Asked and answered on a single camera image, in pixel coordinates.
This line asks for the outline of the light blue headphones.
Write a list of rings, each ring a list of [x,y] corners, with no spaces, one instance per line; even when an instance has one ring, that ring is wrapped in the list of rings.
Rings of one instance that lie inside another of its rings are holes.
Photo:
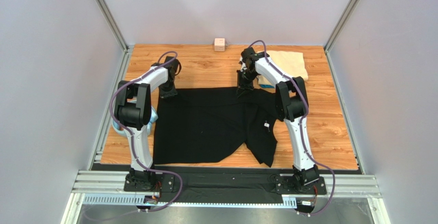
[[[137,106],[137,100],[124,100],[120,104],[116,101],[113,107],[110,108],[110,112],[113,113],[112,129],[124,138],[127,137],[126,129],[121,127],[116,121],[118,120],[122,125],[132,129],[139,130],[139,128],[146,127],[146,135],[151,134],[152,124],[158,120],[158,114],[153,106],[149,106],[149,111],[146,104],[150,104],[147,101],[140,101],[139,107]]]

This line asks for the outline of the black t shirt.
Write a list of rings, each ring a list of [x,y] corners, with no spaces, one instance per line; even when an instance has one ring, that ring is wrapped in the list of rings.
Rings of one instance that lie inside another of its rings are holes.
[[[154,129],[155,164],[214,163],[245,145],[258,163],[272,166],[279,120],[275,95],[263,89],[182,88],[160,99]]]

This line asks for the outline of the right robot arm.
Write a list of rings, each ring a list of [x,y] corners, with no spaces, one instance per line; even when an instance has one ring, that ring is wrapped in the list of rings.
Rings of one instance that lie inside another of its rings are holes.
[[[241,69],[237,71],[238,96],[254,90],[253,81],[258,76],[265,77],[275,86],[276,112],[286,124],[293,146],[293,186],[299,191],[311,188],[320,179],[320,174],[307,134],[308,101],[304,80],[287,74],[266,52],[257,53],[251,46],[241,52],[240,64]]]

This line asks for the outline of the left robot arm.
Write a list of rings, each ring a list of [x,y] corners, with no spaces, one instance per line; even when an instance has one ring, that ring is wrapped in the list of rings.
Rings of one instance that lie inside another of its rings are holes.
[[[165,52],[143,75],[120,81],[111,97],[110,115],[129,141],[131,168],[126,178],[129,184],[156,184],[159,171],[152,167],[147,136],[147,125],[152,118],[151,94],[157,89],[162,99],[176,96],[174,81],[180,70],[177,52]]]

